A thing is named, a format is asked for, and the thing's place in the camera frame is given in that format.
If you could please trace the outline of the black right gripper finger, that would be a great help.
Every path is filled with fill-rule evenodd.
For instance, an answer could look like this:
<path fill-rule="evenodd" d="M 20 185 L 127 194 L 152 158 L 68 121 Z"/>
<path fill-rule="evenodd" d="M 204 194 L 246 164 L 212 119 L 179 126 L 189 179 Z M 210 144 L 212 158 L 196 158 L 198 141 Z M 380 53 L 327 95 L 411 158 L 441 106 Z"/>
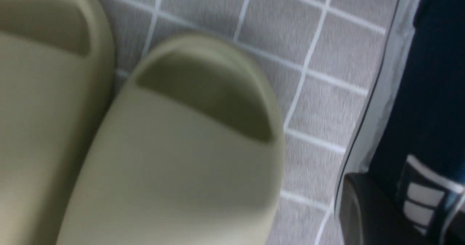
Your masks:
<path fill-rule="evenodd" d="M 346 245 L 463 245 L 464 185 L 438 173 L 402 173 L 390 197 L 367 173 L 339 183 Z"/>

